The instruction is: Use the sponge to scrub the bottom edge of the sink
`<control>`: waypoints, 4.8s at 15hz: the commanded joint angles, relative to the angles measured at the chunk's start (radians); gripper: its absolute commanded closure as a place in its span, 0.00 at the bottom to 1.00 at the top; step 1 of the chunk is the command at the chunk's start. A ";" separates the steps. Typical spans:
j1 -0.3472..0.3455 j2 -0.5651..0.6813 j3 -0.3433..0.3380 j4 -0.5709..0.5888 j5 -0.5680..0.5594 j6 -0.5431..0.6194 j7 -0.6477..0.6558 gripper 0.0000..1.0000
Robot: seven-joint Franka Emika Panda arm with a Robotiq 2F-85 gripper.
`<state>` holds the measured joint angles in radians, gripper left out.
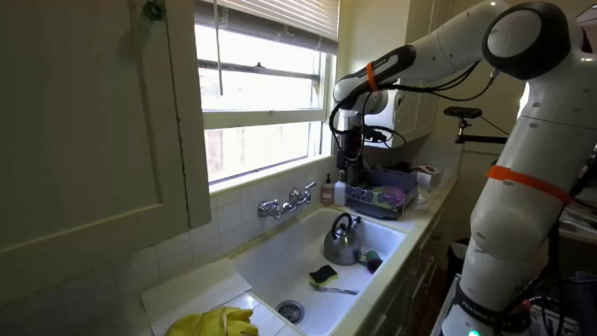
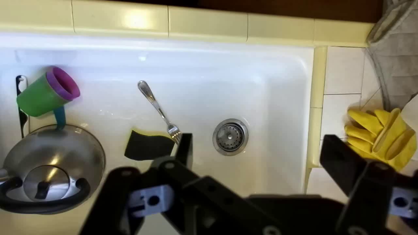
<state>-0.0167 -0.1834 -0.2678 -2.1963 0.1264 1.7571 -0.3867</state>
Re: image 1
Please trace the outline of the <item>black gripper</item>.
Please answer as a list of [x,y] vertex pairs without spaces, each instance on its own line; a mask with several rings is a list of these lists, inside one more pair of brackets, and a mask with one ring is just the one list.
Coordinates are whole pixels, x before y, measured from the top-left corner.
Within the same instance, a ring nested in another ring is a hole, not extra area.
[[349,185],[360,185],[364,182],[362,172],[362,122],[353,111],[341,113],[341,170]]

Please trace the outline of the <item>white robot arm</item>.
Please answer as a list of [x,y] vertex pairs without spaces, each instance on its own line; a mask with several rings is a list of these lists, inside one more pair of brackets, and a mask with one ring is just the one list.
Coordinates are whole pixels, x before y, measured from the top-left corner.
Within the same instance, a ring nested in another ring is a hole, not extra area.
[[442,336],[524,336],[515,309],[547,266],[548,234],[597,146],[597,58],[550,2],[481,0],[435,32],[338,81],[349,111],[394,83],[435,83],[476,62],[528,85],[528,101],[470,215],[463,273]]

